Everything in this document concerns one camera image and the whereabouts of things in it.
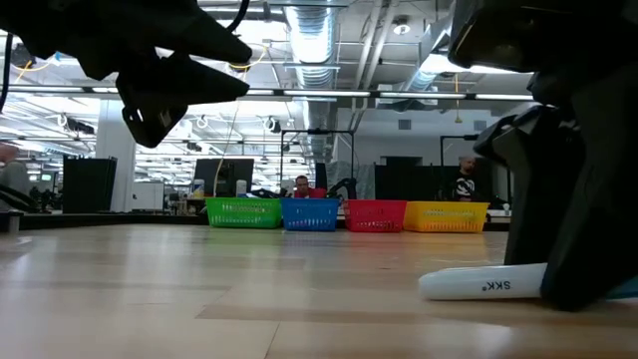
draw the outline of red basket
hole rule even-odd
[[[400,232],[407,204],[405,200],[346,200],[346,227],[358,232]]]

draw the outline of wooden table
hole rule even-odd
[[[3,358],[638,358],[638,302],[423,302],[416,281],[499,264],[505,233],[121,225],[0,251]]]

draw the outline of red shirt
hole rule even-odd
[[[324,188],[308,188],[308,198],[325,198],[326,192],[328,192]],[[302,196],[298,191],[295,192],[295,198],[305,198],[306,196]]]

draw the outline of man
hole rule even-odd
[[[471,156],[459,158],[459,173],[453,183],[453,199],[458,201],[472,201],[475,197],[477,185],[473,174],[477,166],[477,159]]]
[[[295,180],[297,190],[295,191],[295,198],[325,198],[326,189],[323,188],[311,188],[308,185],[308,177],[299,176]]]
[[[15,161],[17,156],[18,149],[13,146],[0,145],[0,162],[4,164],[2,173],[0,173],[0,184],[27,194],[30,184],[27,167]],[[12,209],[12,207],[4,200],[0,200],[0,211],[9,209]]]

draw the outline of plastic basket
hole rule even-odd
[[[281,200],[286,230],[334,231],[339,199],[284,198]]]
[[[346,200],[346,227],[357,232],[400,232],[406,204],[404,200]]]
[[[420,232],[481,232],[489,203],[414,201],[404,229]]]
[[[206,208],[211,226],[276,228],[281,224],[279,199],[207,198]]]

